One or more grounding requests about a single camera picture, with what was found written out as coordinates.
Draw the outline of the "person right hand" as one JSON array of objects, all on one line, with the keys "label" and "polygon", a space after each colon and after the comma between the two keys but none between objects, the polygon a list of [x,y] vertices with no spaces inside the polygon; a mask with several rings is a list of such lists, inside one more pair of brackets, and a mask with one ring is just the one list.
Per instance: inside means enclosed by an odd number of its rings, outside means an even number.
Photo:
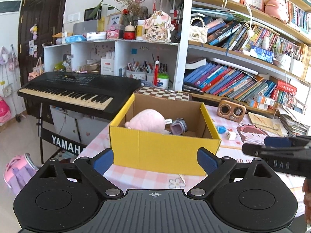
[{"label": "person right hand", "polygon": [[311,192],[306,178],[303,183],[302,191],[304,192],[305,220],[307,225],[311,223]]}]

